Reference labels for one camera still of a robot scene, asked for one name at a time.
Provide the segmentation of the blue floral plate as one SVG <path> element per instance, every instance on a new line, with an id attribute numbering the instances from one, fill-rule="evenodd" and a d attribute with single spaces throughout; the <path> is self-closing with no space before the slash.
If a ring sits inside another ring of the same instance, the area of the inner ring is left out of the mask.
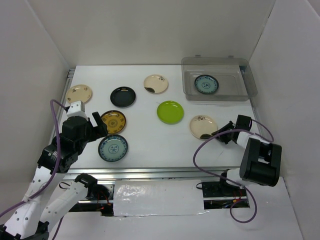
<path id="1" fill-rule="evenodd" d="M 202 74 L 195 78 L 194 86 L 198 92 L 211 95 L 219 89 L 219 82 L 211 75 Z"/>
<path id="2" fill-rule="evenodd" d="M 98 154 L 106 162 L 117 162 L 123 159 L 128 152 L 127 140 L 118 134 L 106 136 L 98 145 Z"/>

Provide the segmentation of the cream plate with green patch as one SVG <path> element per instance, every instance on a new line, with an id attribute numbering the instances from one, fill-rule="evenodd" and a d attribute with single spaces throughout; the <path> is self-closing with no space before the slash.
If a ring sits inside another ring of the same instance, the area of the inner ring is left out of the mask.
<path id="1" fill-rule="evenodd" d="M 189 129 L 194 137 L 203 139 L 201 138 L 202 135 L 204 135 L 204 138 L 210 138 L 212 133 L 218 130 L 218 125 L 212 117 L 200 114 L 190 120 Z"/>

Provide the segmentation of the lime green plate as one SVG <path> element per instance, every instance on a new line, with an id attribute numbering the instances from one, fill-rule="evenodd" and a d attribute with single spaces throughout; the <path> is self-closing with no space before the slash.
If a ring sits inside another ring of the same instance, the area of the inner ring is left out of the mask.
<path id="1" fill-rule="evenodd" d="M 167 100 L 159 104 L 156 114 L 163 123 L 173 125 L 183 119 L 184 109 L 178 102 Z"/>

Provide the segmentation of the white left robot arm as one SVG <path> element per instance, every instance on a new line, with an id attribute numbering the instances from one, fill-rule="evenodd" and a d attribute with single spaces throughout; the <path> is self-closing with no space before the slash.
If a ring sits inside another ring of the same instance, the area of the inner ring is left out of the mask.
<path id="1" fill-rule="evenodd" d="M 79 174 L 63 195 L 48 204 L 56 186 L 78 160 L 87 143 L 108 135 L 107 125 L 98 112 L 89 118 L 70 116 L 56 132 L 37 162 L 37 168 L 23 200 L 10 207 L 11 218 L 0 226 L 2 240 L 47 240 L 54 225 L 82 198 L 92 200 L 99 193 L 98 181 L 87 173 Z"/>

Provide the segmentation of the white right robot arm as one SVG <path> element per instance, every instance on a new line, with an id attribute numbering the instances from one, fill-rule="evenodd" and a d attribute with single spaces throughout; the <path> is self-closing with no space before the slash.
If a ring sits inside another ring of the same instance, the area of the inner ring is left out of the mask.
<path id="1" fill-rule="evenodd" d="M 234 142 L 244 149 L 239 168 L 228 169 L 222 174 L 225 179 L 217 185 L 219 193 L 229 196 L 238 183 L 242 186 L 258 184 L 274 187 L 280 177 L 282 147 L 274 143 L 273 135 L 268 140 L 258 133 L 250 132 L 257 121 L 249 116 L 239 115 L 236 123 L 230 121 L 221 129 L 211 133 L 221 143 Z"/>

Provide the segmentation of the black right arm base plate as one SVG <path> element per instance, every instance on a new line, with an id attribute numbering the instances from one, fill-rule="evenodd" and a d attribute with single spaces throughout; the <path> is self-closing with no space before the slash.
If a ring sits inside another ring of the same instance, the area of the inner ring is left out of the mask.
<path id="1" fill-rule="evenodd" d="M 202 191 L 204 199 L 242 198 L 247 196 L 244 189 L 225 181 L 205 181 L 198 183 L 195 187 Z"/>

